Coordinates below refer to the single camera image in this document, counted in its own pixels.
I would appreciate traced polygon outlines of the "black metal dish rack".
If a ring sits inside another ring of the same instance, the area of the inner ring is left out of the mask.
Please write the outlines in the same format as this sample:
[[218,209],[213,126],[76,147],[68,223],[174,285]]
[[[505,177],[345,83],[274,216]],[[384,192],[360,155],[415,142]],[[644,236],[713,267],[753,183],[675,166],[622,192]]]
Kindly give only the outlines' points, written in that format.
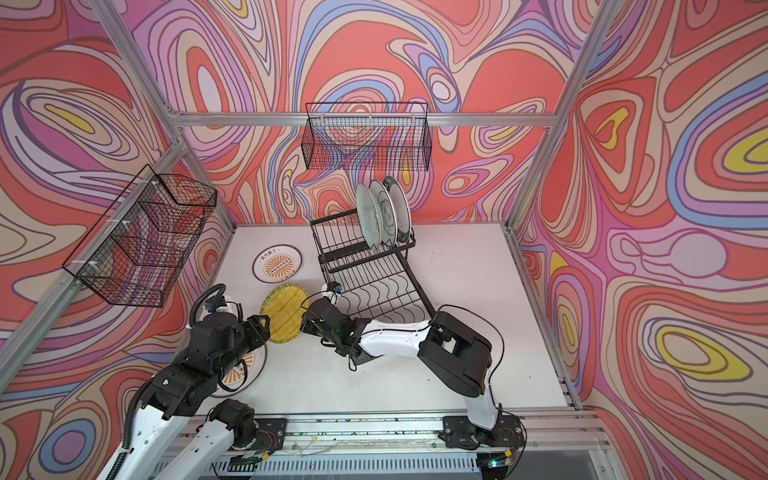
[[370,248],[352,209],[310,222],[323,277],[341,285],[339,308],[353,318],[419,323],[435,308],[408,262],[415,234],[394,247]]

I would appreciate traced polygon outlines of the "white plate with clover emblem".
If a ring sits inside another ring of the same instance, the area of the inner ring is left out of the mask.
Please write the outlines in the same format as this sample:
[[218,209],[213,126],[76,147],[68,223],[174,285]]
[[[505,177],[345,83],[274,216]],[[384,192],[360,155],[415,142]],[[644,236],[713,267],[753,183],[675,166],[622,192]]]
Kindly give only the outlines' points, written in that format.
[[386,247],[394,247],[397,239],[397,225],[391,197],[385,186],[378,180],[371,181],[369,191],[377,207],[381,243]]

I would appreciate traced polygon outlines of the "green rimmed white plate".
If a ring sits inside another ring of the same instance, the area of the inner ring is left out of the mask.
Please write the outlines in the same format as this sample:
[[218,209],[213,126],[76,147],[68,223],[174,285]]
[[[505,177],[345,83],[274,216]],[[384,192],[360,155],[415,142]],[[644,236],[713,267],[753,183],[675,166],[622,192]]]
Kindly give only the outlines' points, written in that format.
[[383,182],[390,196],[397,227],[397,242],[407,244],[411,233],[411,211],[399,182],[392,176],[387,176]]

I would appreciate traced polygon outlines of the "small orange sunburst plate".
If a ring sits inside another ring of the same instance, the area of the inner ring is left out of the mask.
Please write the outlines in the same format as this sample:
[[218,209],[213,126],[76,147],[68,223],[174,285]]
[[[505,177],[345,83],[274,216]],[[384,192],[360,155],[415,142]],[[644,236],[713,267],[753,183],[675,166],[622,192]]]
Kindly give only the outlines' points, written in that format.
[[262,283],[279,284],[296,275],[302,263],[302,254],[296,247],[276,244],[256,256],[252,263],[252,274]]

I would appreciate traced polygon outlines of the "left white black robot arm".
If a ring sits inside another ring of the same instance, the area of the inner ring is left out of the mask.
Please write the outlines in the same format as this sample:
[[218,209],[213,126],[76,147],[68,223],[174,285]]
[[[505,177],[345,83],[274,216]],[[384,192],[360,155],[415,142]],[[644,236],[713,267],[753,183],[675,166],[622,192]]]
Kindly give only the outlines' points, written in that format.
[[225,399],[212,408],[196,436],[161,471],[155,469],[201,405],[247,354],[271,337],[266,315],[245,316],[241,304],[216,284],[193,303],[189,341],[172,362],[147,380],[126,411],[122,440],[102,479],[197,479],[226,451],[251,447],[260,428],[252,407]]

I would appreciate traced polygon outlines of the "large orange sunburst plate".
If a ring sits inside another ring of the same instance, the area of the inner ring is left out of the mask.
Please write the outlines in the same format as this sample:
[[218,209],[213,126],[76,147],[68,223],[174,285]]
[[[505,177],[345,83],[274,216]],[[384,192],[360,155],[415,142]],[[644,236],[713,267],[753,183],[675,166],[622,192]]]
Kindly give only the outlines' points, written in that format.
[[268,358],[268,349],[263,346],[247,353],[233,369],[224,376],[217,390],[212,394],[215,398],[226,398],[250,386],[262,374]]

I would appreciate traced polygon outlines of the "pale green flower plate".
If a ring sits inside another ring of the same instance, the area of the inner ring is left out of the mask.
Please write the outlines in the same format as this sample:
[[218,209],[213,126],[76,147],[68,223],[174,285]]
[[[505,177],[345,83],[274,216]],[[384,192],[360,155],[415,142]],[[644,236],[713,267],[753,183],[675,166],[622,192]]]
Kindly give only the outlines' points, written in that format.
[[363,183],[359,183],[356,186],[355,198],[357,216],[363,238],[369,248],[375,248],[381,242],[376,204],[369,188]]

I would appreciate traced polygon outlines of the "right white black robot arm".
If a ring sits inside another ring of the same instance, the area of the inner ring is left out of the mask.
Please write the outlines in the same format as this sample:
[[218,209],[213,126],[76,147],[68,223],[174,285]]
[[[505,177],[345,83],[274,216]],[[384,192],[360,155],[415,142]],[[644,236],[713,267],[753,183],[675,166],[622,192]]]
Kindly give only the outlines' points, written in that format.
[[503,442],[496,432],[499,408],[494,402],[491,379],[496,366],[492,343],[482,334],[443,310],[430,320],[395,325],[368,318],[351,318],[323,296],[302,315],[301,330],[321,339],[358,366],[385,356],[416,358],[448,389],[463,397],[466,424],[453,426],[447,417],[439,437],[449,448],[474,450]]

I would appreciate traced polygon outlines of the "yellow green woven bamboo tray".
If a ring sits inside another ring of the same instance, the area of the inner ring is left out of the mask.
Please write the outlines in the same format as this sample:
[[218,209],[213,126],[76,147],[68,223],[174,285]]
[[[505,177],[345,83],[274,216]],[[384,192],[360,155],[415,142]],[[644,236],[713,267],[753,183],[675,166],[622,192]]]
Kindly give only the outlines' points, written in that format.
[[288,343],[299,336],[307,290],[299,284],[286,283],[273,289],[261,305],[260,314],[270,319],[270,341]]

